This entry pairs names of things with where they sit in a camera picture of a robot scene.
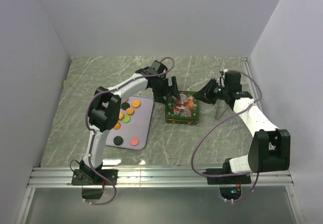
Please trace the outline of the black sandwich cookie bottom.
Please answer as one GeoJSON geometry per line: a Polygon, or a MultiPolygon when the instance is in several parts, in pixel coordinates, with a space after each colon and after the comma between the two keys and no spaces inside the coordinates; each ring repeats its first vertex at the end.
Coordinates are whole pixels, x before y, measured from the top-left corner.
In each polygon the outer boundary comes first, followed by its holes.
{"type": "Polygon", "coordinates": [[[113,139],[113,143],[116,145],[116,146],[120,146],[121,144],[123,144],[123,138],[121,136],[116,136],[114,139],[113,139]]]}

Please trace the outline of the round tan biscuit top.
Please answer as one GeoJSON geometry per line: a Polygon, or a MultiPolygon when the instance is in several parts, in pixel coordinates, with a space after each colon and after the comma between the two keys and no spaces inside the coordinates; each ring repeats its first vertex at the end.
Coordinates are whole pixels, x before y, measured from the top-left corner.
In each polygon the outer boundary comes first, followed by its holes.
{"type": "Polygon", "coordinates": [[[134,101],[132,101],[132,106],[134,108],[139,108],[141,106],[140,100],[134,100],[134,101]]]}

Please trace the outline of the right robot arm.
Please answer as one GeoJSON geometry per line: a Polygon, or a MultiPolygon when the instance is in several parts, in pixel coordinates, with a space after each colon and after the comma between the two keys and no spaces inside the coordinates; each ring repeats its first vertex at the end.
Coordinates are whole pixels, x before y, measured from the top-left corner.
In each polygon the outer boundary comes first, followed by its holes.
{"type": "Polygon", "coordinates": [[[225,69],[218,80],[211,79],[193,95],[207,104],[224,101],[234,114],[219,123],[240,117],[253,137],[247,155],[225,162],[227,168],[218,177],[227,183],[234,183],[240,175],[286,171],[290,166],[290,133],[279,129],[260,110],[257,103],[262,99],[261,92],[255,99],[248,91],[242,90],[241,77],[245,75],[237,70],[225,69]]]}

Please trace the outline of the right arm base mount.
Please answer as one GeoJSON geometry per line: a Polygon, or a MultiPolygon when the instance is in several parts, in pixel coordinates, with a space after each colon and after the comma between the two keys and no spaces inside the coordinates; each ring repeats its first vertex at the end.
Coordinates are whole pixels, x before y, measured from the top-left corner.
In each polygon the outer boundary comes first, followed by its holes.
{"type": "Polygon", "coordinates": [[[231,201],[232,203],[242,197],[242,185],[251,184],[251,177],[248,175],[240,174],[223,177],[223,175],[229,173],[228,170],[224,169],[206,169],[204,173],[207,175],[221,175],[221,177],[207,177],[207,184],[220,185],[221,197],[225,201],[231,201]]]}

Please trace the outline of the green cookie tin box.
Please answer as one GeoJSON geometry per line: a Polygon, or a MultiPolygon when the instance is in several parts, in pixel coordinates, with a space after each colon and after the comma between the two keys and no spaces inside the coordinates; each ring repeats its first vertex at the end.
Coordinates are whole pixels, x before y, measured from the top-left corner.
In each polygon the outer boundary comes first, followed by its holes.
{"type": "Polygon", "coordinates": [[[166,123],[170,124],[197,125],[199,122],[199,117],[172,116],[166,117],[165,121],[166,123]]]}

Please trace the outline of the gold tin lid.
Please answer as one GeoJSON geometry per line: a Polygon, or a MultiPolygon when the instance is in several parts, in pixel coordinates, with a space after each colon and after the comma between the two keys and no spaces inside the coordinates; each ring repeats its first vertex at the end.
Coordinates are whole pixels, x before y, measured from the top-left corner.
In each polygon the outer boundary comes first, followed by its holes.
{"type": "Polygon", "coordinates": [[[195,99],[194,91],[180,91],[180,98],[168,96],[165,105],[165,118],[172,116],[199,117],[199,100],[195,99]]]}

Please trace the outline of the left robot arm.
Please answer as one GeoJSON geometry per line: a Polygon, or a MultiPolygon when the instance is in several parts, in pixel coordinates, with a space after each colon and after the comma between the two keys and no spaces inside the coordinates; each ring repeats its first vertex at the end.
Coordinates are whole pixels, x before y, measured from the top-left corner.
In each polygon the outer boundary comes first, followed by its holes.
{"type": "Polygon", "coordinates": [[[121,104],[134,94],[151,89],[153,100],[165,103],[169,95],[180,99],[176,77],[169,85],[167,73],[175,66],[171,57],[155,60],[151,66],[135,71],[127,80],[109,88],[98,87],[85,113],[85,125],[90,132],[87,152],[79,164],[83,178],[91,185],[97,184],[103,174],[103,147],[110,130],[119,120],[121,104]]]}

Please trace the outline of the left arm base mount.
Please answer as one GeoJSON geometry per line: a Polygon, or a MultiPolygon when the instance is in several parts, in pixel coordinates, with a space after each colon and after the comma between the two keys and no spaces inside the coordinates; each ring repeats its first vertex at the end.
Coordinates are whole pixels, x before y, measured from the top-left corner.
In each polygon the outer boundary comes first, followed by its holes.
{"type": "Polygon", "coordinates": [[[82,198],[85,200],[98,200],[103,196],[105,186],[117,183],[118,171],[113,169],[98,170],[98,176],[92,169],[74,170],[71,185],[82,187],[82,198]]]}

